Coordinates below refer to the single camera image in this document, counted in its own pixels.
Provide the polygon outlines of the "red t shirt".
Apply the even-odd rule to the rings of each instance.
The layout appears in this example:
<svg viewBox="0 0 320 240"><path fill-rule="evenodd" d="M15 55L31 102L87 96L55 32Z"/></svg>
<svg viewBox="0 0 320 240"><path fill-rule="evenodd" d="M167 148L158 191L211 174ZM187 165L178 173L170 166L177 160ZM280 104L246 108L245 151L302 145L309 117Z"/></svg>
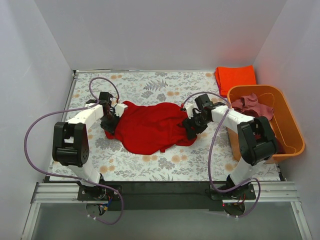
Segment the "red t shirt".
<svg viewBox="0 0 320 240"><path fill-rule="evenodd" d="M156 105L136 105L124 101L128 106L115 129L114 135L106 135L115 139L133 154L152 155L157 151L164 153L168 148L177 145L191 146L194 139L187 138L183 120L187 113L181 111L179 105L162 102Z"/></svg>

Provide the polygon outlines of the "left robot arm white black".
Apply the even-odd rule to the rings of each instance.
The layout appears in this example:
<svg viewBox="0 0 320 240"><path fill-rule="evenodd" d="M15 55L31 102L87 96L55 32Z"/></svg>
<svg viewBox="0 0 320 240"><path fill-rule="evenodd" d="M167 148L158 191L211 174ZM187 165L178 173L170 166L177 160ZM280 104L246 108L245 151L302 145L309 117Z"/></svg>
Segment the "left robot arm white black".
<svg viewBox="0 0 320 240"><path fill-rule="evenodd" d="M88 132L98 121L101 128L114 135L121 116L128 108L126 104L112 104L112 94L101 92L98 99L86 102L81 110L65 122L57 122L53 130L52 158L72 170L78 184L95 200L106 196L103 176L89 160L90 147Z"/></svg>

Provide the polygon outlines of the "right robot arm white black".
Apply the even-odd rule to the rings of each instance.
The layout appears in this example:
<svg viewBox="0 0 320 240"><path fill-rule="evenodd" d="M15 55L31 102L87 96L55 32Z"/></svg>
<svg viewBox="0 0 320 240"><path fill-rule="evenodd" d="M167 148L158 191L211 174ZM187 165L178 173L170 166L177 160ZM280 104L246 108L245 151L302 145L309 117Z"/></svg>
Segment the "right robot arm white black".
<svg viewBox="0 0 320 240"><path fill-rule="evenodd" d="M264 164L278 152L278 143L269 120L264 116L253 117L239 113L232 108L227 99L212 102L209 91L194 93L194 103L186 100L181 104L181 111L187 114L182 126L189 140L203 133L209 123L217 123L212 140L216 140L221 127L228 128L238 136L240 160L235 169L228 175L224 186L217 188L209 172L211 188L219 194L227 194L237 199L245 192L244 186L255 180L256 168Z"/></svg>

